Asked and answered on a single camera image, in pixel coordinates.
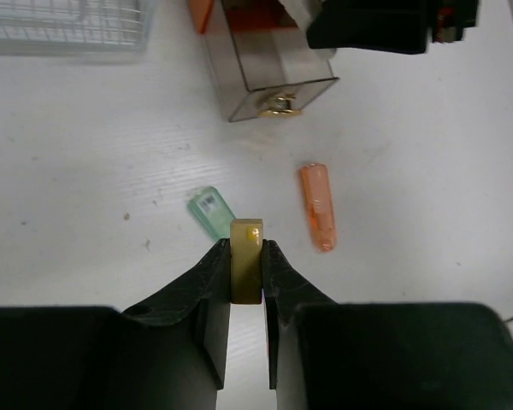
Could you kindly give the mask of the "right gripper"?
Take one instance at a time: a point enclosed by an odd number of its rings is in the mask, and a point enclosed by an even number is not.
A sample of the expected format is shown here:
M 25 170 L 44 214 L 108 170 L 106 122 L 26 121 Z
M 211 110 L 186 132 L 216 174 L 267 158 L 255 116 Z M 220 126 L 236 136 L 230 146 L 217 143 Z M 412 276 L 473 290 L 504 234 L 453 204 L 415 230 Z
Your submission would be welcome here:
M 433 43 L 463 40 L 477 26 L 480 0 L 327 0 L 306 30 L 309 47 L 416 55 Z

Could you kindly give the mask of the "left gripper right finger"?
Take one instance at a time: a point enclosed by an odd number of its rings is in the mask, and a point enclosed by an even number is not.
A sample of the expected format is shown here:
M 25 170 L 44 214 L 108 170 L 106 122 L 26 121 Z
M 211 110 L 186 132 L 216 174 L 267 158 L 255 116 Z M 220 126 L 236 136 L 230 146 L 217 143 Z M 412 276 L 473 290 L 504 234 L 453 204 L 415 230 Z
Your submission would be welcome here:
M 261 254 L 280 409 L 513 409 L 513 338 L 474 302 L 338 303 Z

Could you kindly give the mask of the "yellow eraser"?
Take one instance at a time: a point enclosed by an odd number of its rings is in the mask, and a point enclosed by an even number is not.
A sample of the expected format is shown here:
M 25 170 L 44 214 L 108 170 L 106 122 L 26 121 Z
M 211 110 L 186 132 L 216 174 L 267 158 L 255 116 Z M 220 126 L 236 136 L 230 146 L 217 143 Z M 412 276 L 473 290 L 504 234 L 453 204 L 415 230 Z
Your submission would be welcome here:
M 229 242 L 231 302 L 237 305 L 259 305 L 262 303 L 262 220 L 233 220 Z

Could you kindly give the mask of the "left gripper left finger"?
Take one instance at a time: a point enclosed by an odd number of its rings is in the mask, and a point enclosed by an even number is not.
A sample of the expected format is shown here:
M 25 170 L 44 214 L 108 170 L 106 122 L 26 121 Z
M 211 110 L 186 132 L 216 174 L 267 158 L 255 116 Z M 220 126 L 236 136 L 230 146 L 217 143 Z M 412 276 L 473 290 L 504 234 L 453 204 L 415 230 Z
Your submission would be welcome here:
M 224 386 L 230 246 L 124 311 L 0 307 L 0 409 L 213 409 Z

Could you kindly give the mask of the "orange transparent case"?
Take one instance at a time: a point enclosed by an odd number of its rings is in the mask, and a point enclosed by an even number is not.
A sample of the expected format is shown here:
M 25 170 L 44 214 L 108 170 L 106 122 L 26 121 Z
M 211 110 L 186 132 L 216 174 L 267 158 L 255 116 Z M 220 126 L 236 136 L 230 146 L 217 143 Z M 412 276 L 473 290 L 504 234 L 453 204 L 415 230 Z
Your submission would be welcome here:
M 312 243 L 321 252 L 330 252 L 336 247 L 337 231 L 327 167 L 308 163 L 300 167 L 298 174 Z

